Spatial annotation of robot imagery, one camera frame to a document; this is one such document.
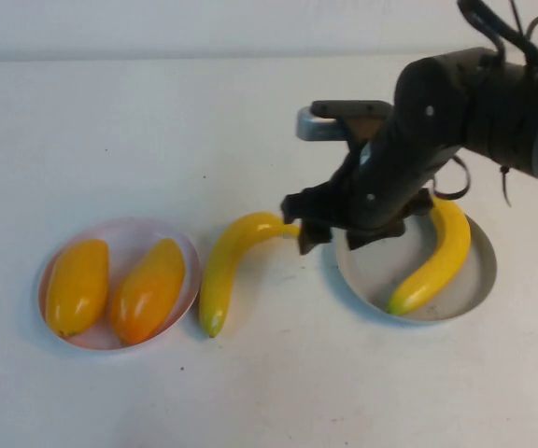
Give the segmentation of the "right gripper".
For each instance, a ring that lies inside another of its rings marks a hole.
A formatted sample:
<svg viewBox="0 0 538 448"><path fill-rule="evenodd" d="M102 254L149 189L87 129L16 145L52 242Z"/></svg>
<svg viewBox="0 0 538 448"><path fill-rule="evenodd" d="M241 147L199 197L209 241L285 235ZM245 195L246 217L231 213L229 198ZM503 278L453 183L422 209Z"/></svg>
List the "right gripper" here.
<svg viewBox="0 0 538 448"><path fill-rule="evenodd" d="M348 155L326 186L288 194L281 203L285 224L300 221L299 253L328 244L331 228L347 231L347 247L404 235L404 221L434 207L424 185L460 148L458 136L435 125L398 119L339 119Z"/></svg>

